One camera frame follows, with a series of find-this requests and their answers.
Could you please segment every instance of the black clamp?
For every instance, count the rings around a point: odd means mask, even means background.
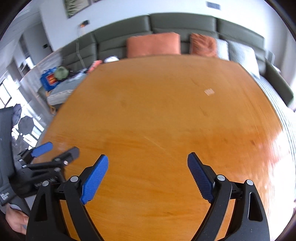
[[[229,181],[216,175],[210,166],[203,165],[195,153],[188,155],[188,167],[202,197],[211,204],[192,241],[214,241],[224,219],[228,202],[235,207],[226,236],[227,241],[269,241],[269,229],[264,208],[254,183]],[[108,168],[108,158],[101,155],[92,167],[79,177],[65,183],[45,181],[40,187],[28,223],[27,241],[70,241],[59,200],[66,200],[81,241],[103,241],[84,205],[92,200]]]
[[[226,235],[220,240],[270,240],[264,207],[251,180],[236,183],[216,175],[194,152],[188,155],[187,164],[202,197],[211,204],[192,241],[216,239],[230,199],[235,199],[234,210]]]
[[[52,143],[48,142],[31,150],[24,150],[18,154],[15,162],[7,160],[3,164],[11,174],[5,177],[7,180],[0,187],[0,206],[7,203],[17,205],[25,214],[30,215],[30,209],[25,197],[37,194],[43,181],[52,183],[65,182],[64,167],[79,156],[79,149],[73,147],[50,162],[30,164],[38,157],[52,149]]]

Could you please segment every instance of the white pillow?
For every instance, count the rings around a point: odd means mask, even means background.
[[[218,58],[229,60],[228,43],[222,39],[216,39]]]
[[[117,58],[117,56],[111,56],[111,57],[108,57],[104,60],[104,63],[110,63],[110,62],[114,62],[114,61],[118,61],[119,58]]]
[[[259,78],[259,67],[254,50],[251,47],[241,43],[230,40],[227,40],[227,42],[230,61],[239,63],[251,75],[256,75]]]

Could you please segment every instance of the blue bag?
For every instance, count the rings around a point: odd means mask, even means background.
[[[53,90],[60,82],[55,78],[56,67],[45,70],[41,75],[40,81],[46,91]]]

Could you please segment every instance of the electrical outlet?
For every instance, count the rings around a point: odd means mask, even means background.
[[[85,21],[83,21],[83,22],[80,24],[80,27],[83,28],[83,27],[85,27],[86,25],[89,25],[89,20],[85,20]]]
[[[221,10],[221,6],[217,3],[213,3],[213,2],[206,2],[206,3],[207,3],[207,7]]]

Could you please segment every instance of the framed picture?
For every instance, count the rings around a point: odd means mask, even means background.
[[[70,18],[91,5],[90,0],[64,0],[67,17]]]

